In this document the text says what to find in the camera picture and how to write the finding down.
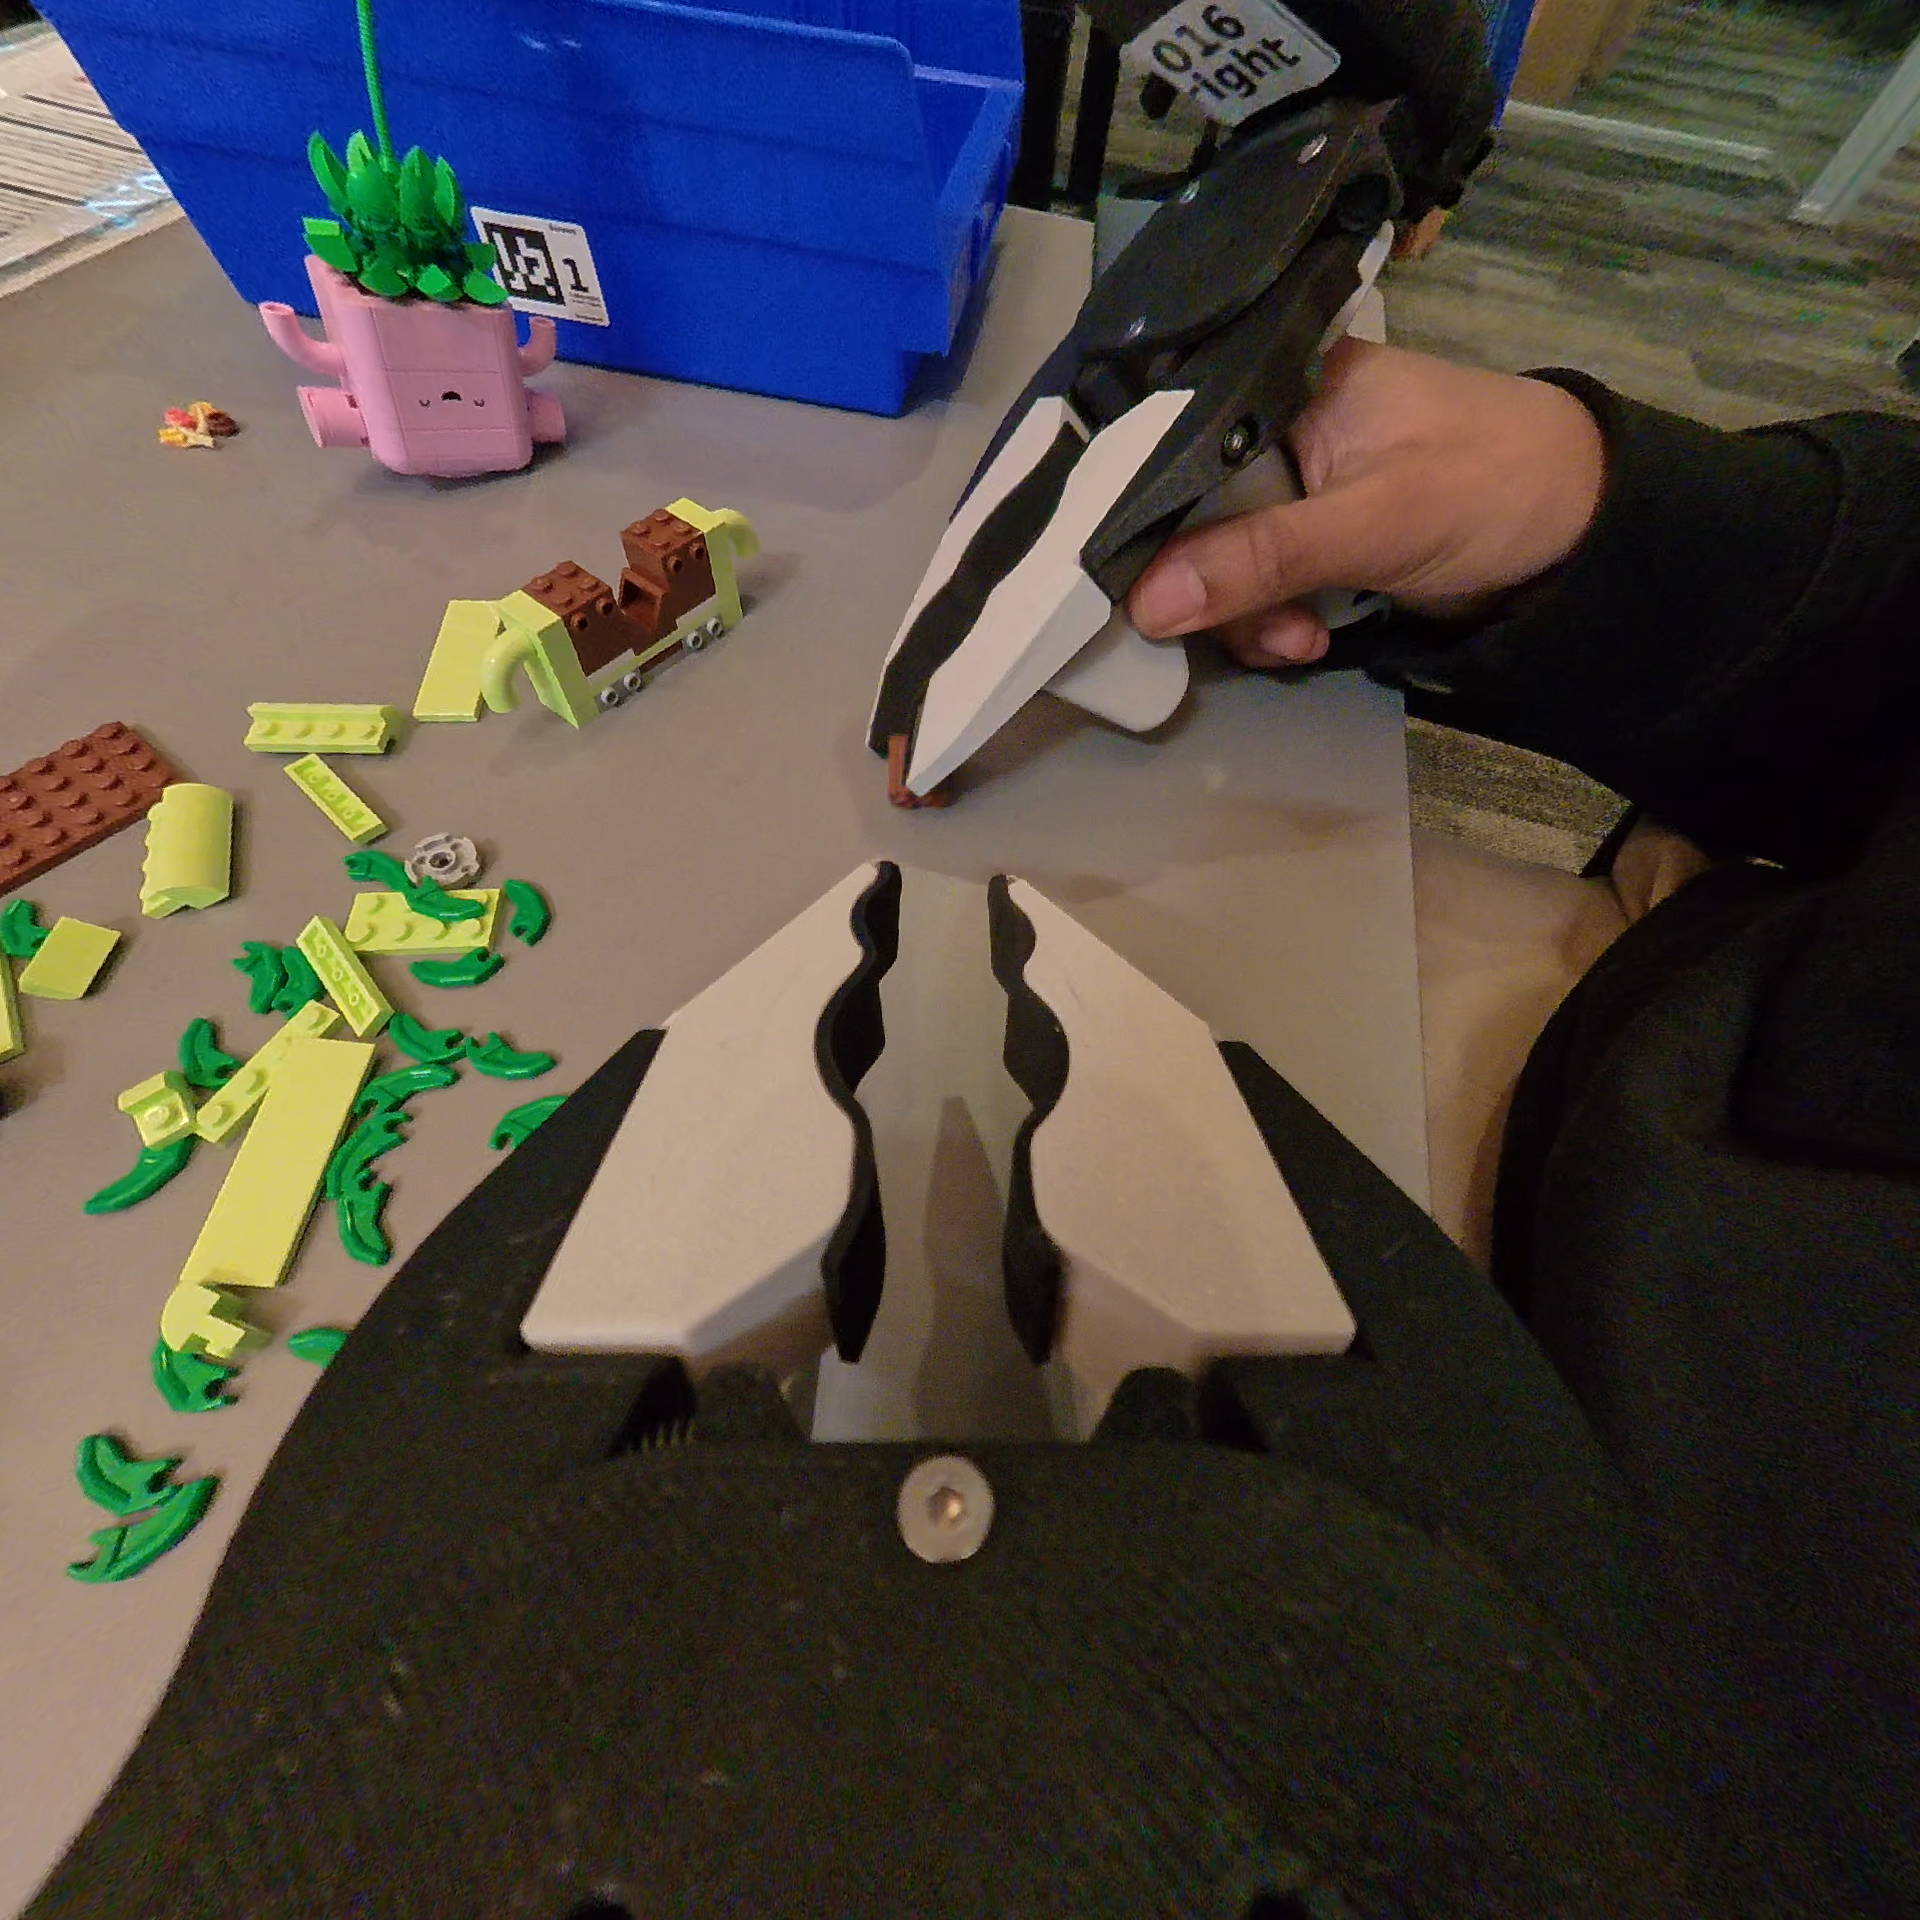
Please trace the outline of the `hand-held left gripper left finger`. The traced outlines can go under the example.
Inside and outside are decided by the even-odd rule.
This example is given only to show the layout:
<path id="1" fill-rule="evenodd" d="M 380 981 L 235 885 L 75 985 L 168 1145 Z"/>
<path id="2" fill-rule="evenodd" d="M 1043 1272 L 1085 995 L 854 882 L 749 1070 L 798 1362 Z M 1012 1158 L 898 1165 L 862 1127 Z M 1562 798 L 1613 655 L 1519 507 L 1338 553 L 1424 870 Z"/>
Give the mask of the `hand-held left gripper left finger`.
<path id="1" fill-rule="evenodd" d="M 520 1321 L 542 1354 L 675 1354 L 775 1374 L 807 1431 L 884 1274 L 874 1130 L 880 981 L 902 878 L 854 867 L 666 1024 Z"/>

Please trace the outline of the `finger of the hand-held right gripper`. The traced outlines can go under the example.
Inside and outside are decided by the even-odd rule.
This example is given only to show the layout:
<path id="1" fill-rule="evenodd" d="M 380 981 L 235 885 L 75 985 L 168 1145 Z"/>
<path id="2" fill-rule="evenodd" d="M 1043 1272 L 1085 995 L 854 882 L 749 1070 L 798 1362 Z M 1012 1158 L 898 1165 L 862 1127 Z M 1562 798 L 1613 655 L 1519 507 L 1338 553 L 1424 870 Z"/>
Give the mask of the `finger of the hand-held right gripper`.
<path id="1" fill-rule="evenodd" d="M 933 675 L 971 637 L 992 593 L 1052 523 L 1088 433 L 1062 395 L 1030 400 L 955 507 L 880 672 L 868 746 L 902 760 Z"/>
<path id="2" fill-rule="evenodd" d="M 1088 576 L 1083 546 L 1189 400 L 1189 391 L 1155 391 L 1088 435 L 1052 523 L 930 679 L 904 775 L 914 794 L 952 775 L 1043 688 L 1138 734 L 1178 714 L 1191 679 L 1187 649 L 1142 641 L 1120 609 L 1123 589 Z"/>

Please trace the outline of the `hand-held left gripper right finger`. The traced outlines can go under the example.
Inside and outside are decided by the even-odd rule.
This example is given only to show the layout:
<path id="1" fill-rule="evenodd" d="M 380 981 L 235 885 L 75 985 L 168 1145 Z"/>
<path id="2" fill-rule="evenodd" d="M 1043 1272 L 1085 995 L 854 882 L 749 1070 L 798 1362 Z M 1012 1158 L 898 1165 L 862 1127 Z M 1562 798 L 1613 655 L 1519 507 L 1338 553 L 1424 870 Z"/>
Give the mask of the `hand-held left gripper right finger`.
<path id="1" fill-rule="evenodd" d="M 1030 1105 L 1002 1235 L 1008 1314 L 1078 1433 L 1124 1377 L 1355 1337 L 1210 1026 L 1024 880 L 989 885 L 1002 1059 Z"/>

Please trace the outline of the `person's right forearm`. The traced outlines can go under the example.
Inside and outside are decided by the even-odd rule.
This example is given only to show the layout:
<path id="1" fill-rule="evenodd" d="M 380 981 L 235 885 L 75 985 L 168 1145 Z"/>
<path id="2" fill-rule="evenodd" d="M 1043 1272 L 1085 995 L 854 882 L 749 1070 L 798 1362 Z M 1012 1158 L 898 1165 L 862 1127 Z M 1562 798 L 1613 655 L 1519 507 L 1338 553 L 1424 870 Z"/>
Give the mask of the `person's right forearm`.
<path id="1" fill-rule="evenodd" d="M 1390 615 L 1332 658 L 1716 858 L 1842 874 L 1915 765 L 1918 423 L 1727 433 L 1536 378 L 1604 442 L 1581 544 L 1483 621 Z"/>

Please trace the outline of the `person's right hand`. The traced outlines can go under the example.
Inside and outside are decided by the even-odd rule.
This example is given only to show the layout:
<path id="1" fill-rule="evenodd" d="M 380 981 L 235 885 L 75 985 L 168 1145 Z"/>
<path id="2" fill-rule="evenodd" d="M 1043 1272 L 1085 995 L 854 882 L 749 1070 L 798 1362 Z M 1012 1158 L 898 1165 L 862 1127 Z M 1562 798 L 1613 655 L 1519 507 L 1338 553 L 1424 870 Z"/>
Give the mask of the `person's right hand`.
<path id="1" fill-rule="evenodd" d="M 1575 395 L 1355 338 L 1330 349 L 1288 447 L 1303 496 L 1168 544 L 1130 600 L 1141 637 L 1308 665 L 1327 651 L 1322 591 L 1476 613 L 1576 550 L 1607 478 Z"/>

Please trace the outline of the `lime and brown brick assembly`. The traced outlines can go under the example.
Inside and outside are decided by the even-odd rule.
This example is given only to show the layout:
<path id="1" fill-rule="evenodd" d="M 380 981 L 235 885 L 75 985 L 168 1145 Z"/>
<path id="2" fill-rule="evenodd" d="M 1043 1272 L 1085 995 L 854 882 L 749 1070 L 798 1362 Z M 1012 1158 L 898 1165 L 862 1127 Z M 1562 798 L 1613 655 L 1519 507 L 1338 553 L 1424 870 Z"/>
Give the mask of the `lime and brown brick assembly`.
<path id="1" fill-rule="evenodd" d="M 487 710 L 514 710 L 523 675 L 542 707 L 581 729 L 743 617 L 736 569 L 759 553 L 743 512 L 676 499 L 631 522 L 622 550 L 618 584 L 559 563 L 494 601 L 498 632 L 478 665 Z"/>

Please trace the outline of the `person's beige trousers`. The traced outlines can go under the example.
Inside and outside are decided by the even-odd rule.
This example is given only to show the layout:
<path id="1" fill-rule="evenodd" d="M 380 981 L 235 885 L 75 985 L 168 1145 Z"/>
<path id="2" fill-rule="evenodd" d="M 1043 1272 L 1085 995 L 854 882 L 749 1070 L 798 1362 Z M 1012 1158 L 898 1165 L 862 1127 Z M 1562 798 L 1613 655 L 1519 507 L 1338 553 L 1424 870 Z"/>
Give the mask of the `person's beige trousers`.
<path id="1" fill-rule="evenodd" d="M 1412 830 L 1431 1217 L 1490 1250 L 1507 1110 L 1531 1045 L 1592 961 L 1709 859 L 1638 824 L 1612 878 L 1575 878 Z"/>

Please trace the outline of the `blue plastic bin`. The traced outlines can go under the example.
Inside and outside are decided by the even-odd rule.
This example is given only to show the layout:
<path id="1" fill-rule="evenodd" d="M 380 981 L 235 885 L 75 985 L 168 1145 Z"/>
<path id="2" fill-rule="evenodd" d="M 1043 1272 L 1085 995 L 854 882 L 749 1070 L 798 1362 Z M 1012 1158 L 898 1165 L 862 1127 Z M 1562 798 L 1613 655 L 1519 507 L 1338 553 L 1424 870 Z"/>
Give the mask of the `blue plastic bin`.
<path id="1" fill-rule="evenodd" d="M 351 6 L 38 8 L 250 304 L 315 311 L 307 139 L 373 130 Z M 398 147 L 581 225 L 604 369 L 895 417 L 948 355 L 1018 159 L 1012 2 L 384 2 Z"/>

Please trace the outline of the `cardboard box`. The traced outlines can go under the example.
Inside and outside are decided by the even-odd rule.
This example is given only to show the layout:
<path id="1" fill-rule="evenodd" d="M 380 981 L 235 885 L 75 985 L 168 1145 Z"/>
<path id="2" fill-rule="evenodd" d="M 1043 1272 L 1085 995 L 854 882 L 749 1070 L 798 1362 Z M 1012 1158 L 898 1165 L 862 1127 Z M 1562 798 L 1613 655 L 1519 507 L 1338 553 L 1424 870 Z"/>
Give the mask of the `cardboard box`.
<path id="1" fill-rule="evenodd" d="M 1527 26 L 1512 97 L 1530 106 L 1562 106 L 1613 71 L 1652 6 L 1539 2 Z"/>

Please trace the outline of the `scattered lime green bricks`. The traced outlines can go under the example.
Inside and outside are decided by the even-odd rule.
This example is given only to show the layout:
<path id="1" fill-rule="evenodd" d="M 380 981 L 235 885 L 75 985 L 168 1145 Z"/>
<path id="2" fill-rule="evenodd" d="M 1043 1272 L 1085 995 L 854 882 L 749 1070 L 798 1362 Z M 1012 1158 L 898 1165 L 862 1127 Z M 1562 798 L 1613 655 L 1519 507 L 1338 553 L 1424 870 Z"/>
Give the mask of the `scattered lime green bricks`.
<path id="1" fill-rule="evenodd" d="M 250 1009 L 276 1017 L 275 1031 L 234 1059 L 210 1019 L 179 1043 L 179 1067 L 150 1074 L 117 1101 L 139 1137 L 132 1169 L 99 1190 L 84 1211 L 106 1217 L 150 1201 L 200 1145 L 240 1139 L 179 1283 L 160 1310 L 156 1367 L 227 1367 L 258 1344 L 245 1296 L 272 1289 L 294 1261 L 308 1217 L 328 1201 L 343 1246 L 364 1264 L 390 1261 L 381 1227 L 388 1187 L 375 1165 L 404 1137 L 407 1105 L 460 1080 L 461 1065 L 491 1077 L 542 1074 L 554 1059 L 514 1051 L 498 1033 L 470 1039 L 424 1026 L 392 1009 L 368 961 L 407 959 L 430 989 L 464 991 L 501 967 L 498 906 L 509 901 L 514 939 L 535 944 L 548 927 L 536 887 L 445 889 L 408 880 L 402 859 L 375 841 L 387 825 L 326 761 L 371 753 L 392 733 L 384 710 L 255 707 L 250 749 L 314 753 L 290 760 L 287 777 L 349 838 L 343 870 L 358 885 L 346 922 L 310 919 L 293 944 L 246 943 L 234 967 L 246 977 Z"/>

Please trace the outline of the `printed marker tag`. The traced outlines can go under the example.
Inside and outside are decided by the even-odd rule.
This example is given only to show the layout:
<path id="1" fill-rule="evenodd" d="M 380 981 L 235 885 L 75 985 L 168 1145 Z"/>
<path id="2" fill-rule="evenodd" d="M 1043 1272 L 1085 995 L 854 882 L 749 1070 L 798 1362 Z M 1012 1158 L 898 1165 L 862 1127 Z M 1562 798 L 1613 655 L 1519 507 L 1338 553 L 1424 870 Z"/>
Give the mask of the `printed marker tag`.
<path id="1" fill-rule="evenodd" d="M 494 278 L 509 304 L 530 317 L 607 328 L 607 304 L 581 225 L 523 213 L 470 208 L 483 245 L 494 250 Z"/>

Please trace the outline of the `person's black sweater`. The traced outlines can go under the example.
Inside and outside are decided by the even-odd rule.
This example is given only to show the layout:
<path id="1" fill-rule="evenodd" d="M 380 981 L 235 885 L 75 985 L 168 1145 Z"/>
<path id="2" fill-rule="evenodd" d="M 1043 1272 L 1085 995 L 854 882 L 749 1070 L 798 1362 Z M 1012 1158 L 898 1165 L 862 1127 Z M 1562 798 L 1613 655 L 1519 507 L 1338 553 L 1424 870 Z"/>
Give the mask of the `person's black sweater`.
<path id="1" fill-rule="evenodd" d="M 1830 899 L 1709 872 L 1519 1074 L 1492 1274 L 1638 1511 L 1642 1661 L 1725 1917 L 1915 1917 L 1915 1181 L 1743 1130 Z"/>

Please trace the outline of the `pink brick plant pot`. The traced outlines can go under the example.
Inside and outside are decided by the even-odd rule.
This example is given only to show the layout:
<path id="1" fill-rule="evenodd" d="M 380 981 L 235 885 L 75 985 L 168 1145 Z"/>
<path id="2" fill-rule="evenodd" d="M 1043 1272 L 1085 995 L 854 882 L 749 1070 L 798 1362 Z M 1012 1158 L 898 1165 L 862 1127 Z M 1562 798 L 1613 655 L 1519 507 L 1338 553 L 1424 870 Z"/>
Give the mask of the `pink brick plant pot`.
<path id="1" fill-rule="evenodd" d="M 467 478 L 528 466 L 536 445 L 563 445 L 559 400 L 528 379 L 555 360 L 554 320 L 523 343 L 491 245 L 467 237 L 453 168 L 422 150 L 398 154 L 378 71 L 371 2 L 357 30 L 375 139 L 354 133 L 336 154 L 322 133 L 307 159 L 332 215 L 307 221 L 304 271 L 322 336 L 287 304 L 258 314 L 276 343 L 322 385 L 300 402 L 322 449 L 368 449 L 395 473 Z"/>

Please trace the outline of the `large brown studded plate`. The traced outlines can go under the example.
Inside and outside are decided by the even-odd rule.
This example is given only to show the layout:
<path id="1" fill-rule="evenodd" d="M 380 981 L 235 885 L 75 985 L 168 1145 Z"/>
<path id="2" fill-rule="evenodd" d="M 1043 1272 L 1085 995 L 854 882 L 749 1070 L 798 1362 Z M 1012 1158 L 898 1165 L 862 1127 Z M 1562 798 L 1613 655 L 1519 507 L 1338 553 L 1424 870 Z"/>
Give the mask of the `large brown studded plate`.
<path id="1" fill-rule="evenodd" d="M 3 777 L 3 897 L 126 830 L 181 779 L 120 723 L 68 738 Z"/>

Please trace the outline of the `white printed sheet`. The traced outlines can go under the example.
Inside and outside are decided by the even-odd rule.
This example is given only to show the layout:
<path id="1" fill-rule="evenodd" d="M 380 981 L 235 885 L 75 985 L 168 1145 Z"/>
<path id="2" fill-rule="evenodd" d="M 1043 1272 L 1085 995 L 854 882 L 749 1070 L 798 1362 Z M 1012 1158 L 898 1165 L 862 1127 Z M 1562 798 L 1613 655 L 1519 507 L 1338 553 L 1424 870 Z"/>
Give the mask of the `white printed sheet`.
<path id="1" fill-rule="evenodd" d="M 182 221 L 45 21 L 3 33 L 3 297 Z"/>

